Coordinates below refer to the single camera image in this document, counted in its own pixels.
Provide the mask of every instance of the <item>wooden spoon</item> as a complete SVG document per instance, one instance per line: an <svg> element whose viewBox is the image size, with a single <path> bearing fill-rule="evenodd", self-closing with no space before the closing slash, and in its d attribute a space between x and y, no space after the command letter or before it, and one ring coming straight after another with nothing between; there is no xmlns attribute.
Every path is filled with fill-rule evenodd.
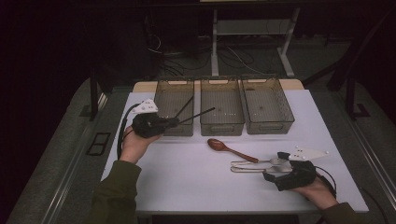
<svg viewBox="0 0 396 224"><path fill-rule="evenodd" d="M249 157L248 155L245 155L243 153L240 153L238 151L235 151L233 149L230 149L229 147L227 147L223 142L221 142L218 139L215 138L209 138L207 139L207 143L209 144L209 146L213 149L215 149L216 151L229 151L232 152L233 154L247 160L247 161L251 161L254 163L259 162L259 159L256 159L254 157Z"/></svg>

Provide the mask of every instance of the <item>person's right hand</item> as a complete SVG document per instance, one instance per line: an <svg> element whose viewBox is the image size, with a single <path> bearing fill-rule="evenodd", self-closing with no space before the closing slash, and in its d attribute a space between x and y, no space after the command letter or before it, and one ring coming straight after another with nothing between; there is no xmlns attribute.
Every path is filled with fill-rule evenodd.
<svg viewBox="0 0 396 224"><path fill-rule="evenodd" d="M291 191L298 192L305 196L305 198L311 201L320 210L324 210L338 204L337 200L332 196L329 188L318 177L312 184L291 189Z"/></svg>

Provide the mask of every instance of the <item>white plastic piece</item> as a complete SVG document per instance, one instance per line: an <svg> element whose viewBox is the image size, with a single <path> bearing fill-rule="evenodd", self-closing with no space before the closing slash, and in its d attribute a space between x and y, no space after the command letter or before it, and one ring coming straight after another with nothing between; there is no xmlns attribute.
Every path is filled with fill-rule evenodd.
<svg viewBox="0 0 396 224"><path fill-rule="evenodd" d="M297 151L291 153L290 161L311 161L313 159L329 156L329 151L320 151L306 147L297 147Z"/></svg>
<svg viewBox="0 0 396 224"><path fill-rule="evenodd" d="M157 113L158 107L155 105L153 100L147 99L143 101L142 104L132 109L131 112L134 114Z"/></svg>

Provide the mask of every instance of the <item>metal rod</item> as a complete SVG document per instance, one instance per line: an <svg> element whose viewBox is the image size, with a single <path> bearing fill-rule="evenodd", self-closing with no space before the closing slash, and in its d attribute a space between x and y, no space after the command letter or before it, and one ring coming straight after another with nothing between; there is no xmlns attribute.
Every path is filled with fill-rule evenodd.
<svg viewBox="0 0 396 224"><path fill-rule="evenodd" d="M183 110L187 107L187 105L192 101L193 98L194 98L194 96L192 96L190 98L190 100L187 101L187 103L183 105L183 107L180 109L180 111L178 111L178 113L175 115L175 118L177 118L181 114L181 112L183 112Z"/></svg>
<svg viewBox="0 0 396 224"><path fill-rule="evenodd" d="M214 110L214 109L216 109L216 108L215 108L215 107L212 107L212 108L210 108L210 109L207 109L207 110L204 111L204 112L201 112L201 113L199 113L199 114L197 114L197 115L192 116L191 118L182 120L182 121L179 122L178 124L184 123L184 122L186 122L187 120L190 120L190 119L195 119L196 117L199 117L199 116L201 116L201 115L203 115L203 114L205 114L205 113L207 113L207 112L210 112L210 111L212 111L212 110Z"/></svg>

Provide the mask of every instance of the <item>spoon handle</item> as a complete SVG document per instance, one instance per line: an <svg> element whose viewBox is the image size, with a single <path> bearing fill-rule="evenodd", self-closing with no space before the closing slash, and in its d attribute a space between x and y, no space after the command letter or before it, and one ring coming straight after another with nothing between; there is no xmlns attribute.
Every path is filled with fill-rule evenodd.
<svg viewBox="0 0 396 224"><path fill-rule="evenodd" d="M245 154L243 154L243 153L240 153L240 152L235 151L235 150L230 149L230 148L227 148L227 150L229 150L229 151L232 152L233 154L235 154L235 155L237 155L237 156L239 156L239 157L241 157L241 158L243 158L243 159L245 159L245 160L247 160L247 161L251 161L251 162L253 162L253 163L259 162L259 159L257 159L257 158L249 157L248 155L245 155Z"/></svg>

